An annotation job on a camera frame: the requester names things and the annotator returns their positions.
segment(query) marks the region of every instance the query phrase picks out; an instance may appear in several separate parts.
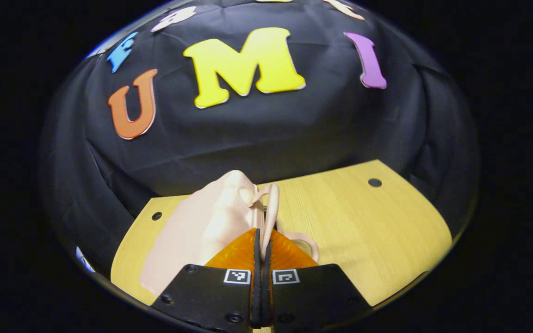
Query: yellow letter m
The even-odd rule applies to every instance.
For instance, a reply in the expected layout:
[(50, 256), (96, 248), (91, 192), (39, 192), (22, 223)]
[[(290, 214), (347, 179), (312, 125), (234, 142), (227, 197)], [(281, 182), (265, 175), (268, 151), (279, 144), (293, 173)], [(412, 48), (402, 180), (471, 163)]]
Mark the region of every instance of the yellow letter m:
[(198, 96), (194, 100), (198, 108), (225, 103), (229, 92), (219, 86), (219, 74), (240, 96), (250, 92), (256, 66), (260, 79), (256, 88), (263, 93), (298, 90), (305, 87), (289, 54), (287, 37), (283, 28), (260, 28), (248, 35), (238, 53), (218, 39), (209, 39), (184, 50), (191, 57), (197, 74)]

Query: black background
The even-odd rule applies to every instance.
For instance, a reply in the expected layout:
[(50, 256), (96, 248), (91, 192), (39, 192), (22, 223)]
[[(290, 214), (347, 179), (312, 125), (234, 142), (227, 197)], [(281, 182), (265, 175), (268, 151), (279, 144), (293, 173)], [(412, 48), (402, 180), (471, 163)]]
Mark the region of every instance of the black background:
[[(162, 3), (0, 5), (0, 331), (171, 331), (69, 261), (36, 188), (52, 93), (99, 42)], [(362, 4), (452, 73), (477, 122), (483, 164), (478, 208), (457, 246), (364, 329), (533, 332), (533, 2)]]

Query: light wood surface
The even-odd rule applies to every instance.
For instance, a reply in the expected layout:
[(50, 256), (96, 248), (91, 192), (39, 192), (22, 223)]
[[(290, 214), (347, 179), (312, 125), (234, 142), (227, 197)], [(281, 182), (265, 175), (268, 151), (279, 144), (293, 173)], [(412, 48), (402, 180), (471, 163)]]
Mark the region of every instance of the light wood surface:
[[(369, 179), (382, 185), (374, 187)], [(378, 160), (276, 183), (280, 229), (309, 234), (320, 248), (319, 264), (338, 264), (372, 306), (431, 270), (452, 244), (435, 207)], [(139, 274), (167, 221), (151, 216), (161, 211), (169, 217), (187, 197), (150, 200), (114, 258), (111, 281), (147, 305), (155, 297), (140, 286)]]

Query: fisheye lens view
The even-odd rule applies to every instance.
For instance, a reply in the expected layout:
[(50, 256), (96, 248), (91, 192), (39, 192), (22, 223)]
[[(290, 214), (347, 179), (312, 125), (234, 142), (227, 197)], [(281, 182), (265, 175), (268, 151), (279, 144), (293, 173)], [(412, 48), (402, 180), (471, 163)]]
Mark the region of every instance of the fisheye lens view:
[(83, 55), (42, 126), (42, 205), (67, 264), (166, 327), (347, 327), (472, 218), (467, 98), (361, 5), (177, 0)]

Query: screw hole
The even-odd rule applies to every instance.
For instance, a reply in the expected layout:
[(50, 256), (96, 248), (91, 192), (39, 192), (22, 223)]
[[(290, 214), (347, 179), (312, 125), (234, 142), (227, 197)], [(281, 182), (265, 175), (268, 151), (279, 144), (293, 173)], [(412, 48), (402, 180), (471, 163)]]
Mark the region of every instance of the screw hole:
[(244, 318), (242, 316), (240, 316), (239, 314), (228, 314), (226, 316), (226, 319), (229, 321), (229, 322), (233, 322), (235, 324), (238, 324), (238, 323), (241, 323), (244, 321)]
[(332, 271), (332, 272), (336, 272), (336, 271), (339, 270), (339, 267), (336, 264), (330, 264), (330, 265), (326, 266), (326, 270)]
[(299, 327), (293, 330), (293, 333), (312, 333), (314, 330), (309, 327)]
[(289, 324), (290, 322), (294, 321), (295, 317), (293, 314), (282, 314), (279, 316), (279, 322), (283, 324)]
[(165, 304), (174, 304), (174, 302), (172, 301), (172, 299), (168, 295), (161, 295), (159, 297), (159, 300), (162, 303), (165, 303)]
[(370, 184), (373, 187), (380, 187), (381, 186), (381, 180), (379, 180), (379, 179), (370, 179), (370, 180), (368, 180), (367, 183)]
[(197, 270), (197, 266), (188, 264), (184, 267), (184, 269), (186, 269), (187, 272), (191, 273)]

